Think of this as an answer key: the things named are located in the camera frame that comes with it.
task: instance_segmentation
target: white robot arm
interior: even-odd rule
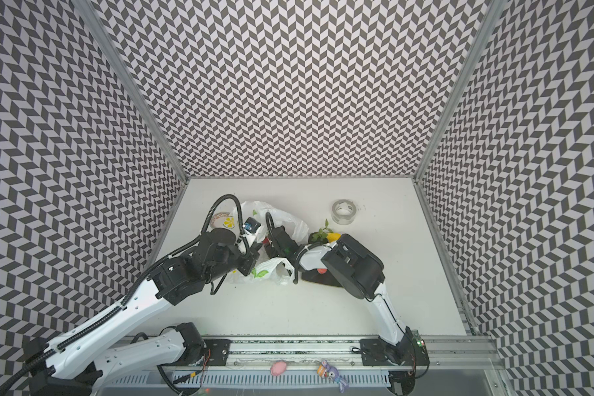
[[[207,219],[211,219],[215,207],[224,199],[214,204]],[[254,219],[247,219],[237,241],[230,230],[206,232],[206,226],[203,227],[194,241],[150,266],[130,293],[116,304],[68,333],[49,341],[34,339],[25,345],[26,363],[18,373],[20,376],[7,381],[0,388],[0,396],[26,374],[32,376],[32,396],[89,396],[104,384],[144,368],[202,361],[205,343],[193,323],[180,324],[163,335],[135,344],[111,346],[140,323],[200,292],[206,284],[212,284],[215,294],[213,281],[223,280],[234,269],[248,275],[259,257],[260,245],[254,242],[259,226]],[[274,231],[277,236],[283,230]],[[409,328],[393,310],[380,260],[348,234],[333,244],[300,253],[303,254],[296,255],[295,268],[326,268],[350,294],[366,301],[386,345],[387,358],[401,364],[411,344],[411,338],[405,337]]]

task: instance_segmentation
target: black cable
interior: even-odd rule
[[[365,299],[366,299],[368,302],[372,302],[372,301],[374,301],[374,300],[376,299],[376,297],[379,297],[379,296],[381,296],[381,297],[382,297],[382,294],[380,294],[380,293],[376,293],[376,294],[374,295],[374,298],[372,298],[372,300],[370,300],[368,297],[365,297]]]
[[[427,374],[427,371],[429,371],[429,362],[427,362],[427,367],[424,369],[424,373],[422,373],[421,375],[414,377],[414,378],[415,379],[422,378],[425,374]]]
[[[6,395],[9,389],[13,386],[13,384],[15,384],[20,378],[28,374],[29,371],[36,368],[40,364],[44,363],[46,359],[53,356],[54,354],[54,349],[48,350],[47,352],[38,356],[36,359],[32,360],[31,363],[23,365],[17,373],[9,377],[9,379],[7,379],[7,381],[4,384],[2,384],[2,386],[0,387],[0,396]]]
[[[306,252],[309,251],[310,249],[322,246],[323,244],[324,244],[323,242],[315,242],[309,246],[304,246],[303,249],[301,249],[301,251],[297,255],[297,258],[295,259],[295,278],[293,279],[294,284],[299,283],[299,273],[298,273],[299,268],[300,268],[299,261],[301,260],[303,255],[306,254]]]
[[[165,330],[167,330],[167,329],[175,329],[175,328],[176,328],[176,326],[167,326],[166,328],[162,329],[162,330],[161,330],[161,332],[160,332],[160,333],[158,333],[158,335],[159,335],[159,336],[160,336],[160,335],[162,335],[162,334],[163,334],[163,332],[164,332]]]
[[[161,375],[161,378],[163,378],[163,381],[165,382],[167,387],[173,390],[177,395],[191,396],[198,391],[198,389],[194,389],[191,390],[191,393],[186,393],[184,390],[178,388],[176,385],[172,383],[172,380],[170,380],[170,378],[165,374],[165,370],[163,370],[163,368],[160,365],[158,365],[156,368],[158,369],[158,373]]]
[[[175,379],[175,380],[172,382],[172,384],[174,384],[174,385],[177,385],[177,384],[180,384],[180,383],[182,383],[182,382],[189,381],[189,380],[191,380],[193,377],[197,376],[198,374],[201,374],[202,372],[203,372],[203,370],[202,370],[202,369],[200,369],[200,370],[196,370],[196,371],[194,371],[193,373],[190,373],[190,374],[188,374],[188,375],[180,376],[180,377],[178,377],[178,379]]]
[[[214,217],[214,213],[215,213],[216,209],[222,202],[224,202],[226,200],[231,200],[236,204],[236,211],[238,212],[238,226],[239,226],[239,230],[240,230],[240,237],[242,238],[242,242],[245,244],[245,252],[244,252],[244,254],[242,254],[242,256],[248,257],[249,242],[246,240],[246,237],[245,237],[245,224],[242,221],[242,206],[240,206],[240,200],[238,200],[238,197],[233,194],[224,194],[223,196],[218,198],[216,200],[216,202],[214,202],[212,207],[209,209],[209,213],[207,213],[207,217],[205,218],[205,223],[203,224],[201,234],[204,234],[207,232],[207,228],[209,228],[209,224],[211,223],[212,218]]]
[[[200,240],[200,235],[198,235],[197,237],[195,237],[191,242],[186,243],[186,244],[182,245],[181,247],[172,250],[170,253],[168,253],[165,256],[163,256],[160,259],[158,259],[154,264],[150,265],[145,271],[143,271],[143,273],[141,275],[139,275],[139,277],[137,278],[137,280],[132,285],[132,288],[130,289],[130,291],[127,293],[127,295],[125,295],[125,297],[123,297],[123,299],[121,300],[121,305],[123,305],[123,306],[126,306],[127,305],[128,301],[130,301],[130,299],[134,296],[134,293],[139,288],[139,286],[141,285],[141,283],[148,277],[148,275],[153,270],[155,270],[159,265],[161,265],[162,263],[164,263],[171,256],[176,256],[177,254],[179,254],[179,253],[181,253],[181,252],[189,249],[190,247],[194,246],[196,243],[198,243],[199,240]]]
[[[139,338],[143,338],[143,340],[147,340],[148,335],[143,332],[138,333],[134,336],[134,338],[132,338],[132,341],[130,341],[130,344],[134,344],[135,342],[139,341]]]
[[[389,314],[394,318],[394,322],[396,322],[396,317],[394,316],[394,313],[391,312],[391,309],[389,308],[389,305],[387,304],[387,301],[383,298],[382,301],[385,303],[385,306],[387,307],[387,310],[389,311]],[[407,337],[407,339],[409,340],[409,342],[412,344],[412,350],[413,350],[413,360],[415,362],[417,362],[417,355],[415,352],[415,345],[414,342],[412,340],[411,337],[409,337],[409,334],[407,334],[406,331],[404,331],[403,329],[400,328],[400,325],[398,324],[398,322],[396,322],[396,326],[403,332],[404,336]],[[424,376],[425,374],[427,374],[427,371],[429,370],[429,361],[427,361],[427,368],[424,370],[424,373],[422,373],[420,376],[415,376],[415,368],[413,370],[413,377],[415,379],[421,378],[422,376]]]
[[[66,347],[68,345],[70,345],[73,342],[79,340],[80,338],[83,338],[86,335],[90,334],[95,329],[97,329],[98,327],[100,327],[103,323],[111,320],[114,315],[116,315],[117,313],[121,312],[122,310],[123,309],[117,305],[116,307],[112,308],[112,310],[109,313],[106,313],[101,319],[99,319],[95,323],[93,323],[90,326],[88,326],[87,328],[81,330],[76,335],[68,338],[66,341],[59,343],[58,346],[57,346],[57,349],[59,349],[61,352],[64,352],[64,349],[66,349]]]
[[[273,221],[273,216],[270,212],[266,212],[266,228],[269,230],[271,243],[275,242],[275,235],[273,235],[273,230],[275,229],[275,222]]]
[[[212,290],[209,292],[209,295],[213,296],[215,293],[218,293],[218,289],[220,289],[220,286],[222,286],[222,282],[224,282],[224,279],[226,277],[227,277],[227,274],[224,274],[224,276],[222,276],[222,279],[218,283],[218,287],[216,287],[215,290],[214,290],[214,282],[212,282]]]

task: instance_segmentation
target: sticker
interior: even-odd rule
[[[269,272],[263,269],[258,273],[257,271],[255,271],[255,268],[253,268],[251,270],[251,273],[253,274],[253,278],[264,278],[264,275],[268,274]]]
[[[231,216],[227,217],[222,224],[224,224],[226,228],[233,228],[235,226],[233,217]]]

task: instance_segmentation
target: patterned backdrop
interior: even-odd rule
[[[192,176],[409,175],[484,0],[95,0]]]
[[[518,393],[594,395],[594,1],[509,3],[424,187]]]
[[[71,5],[0,0],[0,384],[125,293],[179,187]]]

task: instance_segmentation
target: tape roll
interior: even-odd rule
[[[333,203],[333,221],[341,226],[347,226],[354,221],[356,205],[350,200],[338,200]]]

